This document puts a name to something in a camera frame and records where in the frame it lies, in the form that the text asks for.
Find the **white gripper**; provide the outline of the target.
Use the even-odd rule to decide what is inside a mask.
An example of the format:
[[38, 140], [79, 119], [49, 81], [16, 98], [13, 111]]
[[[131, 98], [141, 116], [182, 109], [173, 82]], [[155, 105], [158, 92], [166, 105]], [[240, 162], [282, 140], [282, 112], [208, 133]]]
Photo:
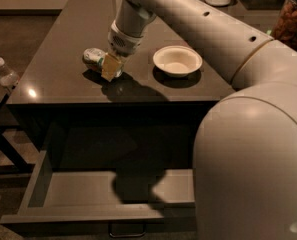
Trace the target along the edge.
[[[132, 37], [124, 34], [116, 25], [111, 24], [108, 33], [109, 51], [115, 56], [129, 57], [133, 55], [142, 41], [141, 37]], [[102, 63], [101, 77], [111, 82], [122, 74], [123, 62], [110, 53], [105, 54]]]

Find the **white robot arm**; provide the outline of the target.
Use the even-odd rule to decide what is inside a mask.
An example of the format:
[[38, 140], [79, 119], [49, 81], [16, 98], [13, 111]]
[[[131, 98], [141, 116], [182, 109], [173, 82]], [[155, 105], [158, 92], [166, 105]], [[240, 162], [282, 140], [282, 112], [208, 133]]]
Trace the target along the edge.
[[112, 51], [133, 54], [154, 17], [234, 89], [195, 139], [198, 240], [297, 240], [297, 52], [200, 0], [122, 0]]

